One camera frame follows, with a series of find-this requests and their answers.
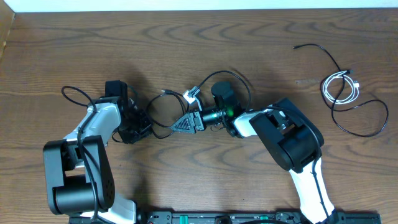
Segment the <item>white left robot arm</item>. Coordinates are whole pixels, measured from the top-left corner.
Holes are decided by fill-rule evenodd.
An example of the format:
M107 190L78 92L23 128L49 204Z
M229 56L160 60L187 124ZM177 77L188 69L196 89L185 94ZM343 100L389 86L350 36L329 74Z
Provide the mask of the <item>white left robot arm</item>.
M120 80L107 81L105 94L88 100L79 125L43 148L49 209L67 215L69 223L148 222L134 201L116 191L106 153L115 134L121 143L134 144L152 133L147 113L128 96L130 89Z

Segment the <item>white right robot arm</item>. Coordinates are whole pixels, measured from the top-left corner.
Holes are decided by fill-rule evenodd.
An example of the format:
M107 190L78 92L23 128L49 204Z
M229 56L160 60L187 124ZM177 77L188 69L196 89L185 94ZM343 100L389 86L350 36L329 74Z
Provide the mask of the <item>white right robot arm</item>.
M199 87L183 94L198 109L186 112L172 131L195 134L220 124L232 136L257 136L273 160L290 173L300 199L300 211L311 223L331 222L334 205L328 198L322 176L321 132L287 98L259 110L243 108L230 83L211 87L215 105L204 108Z

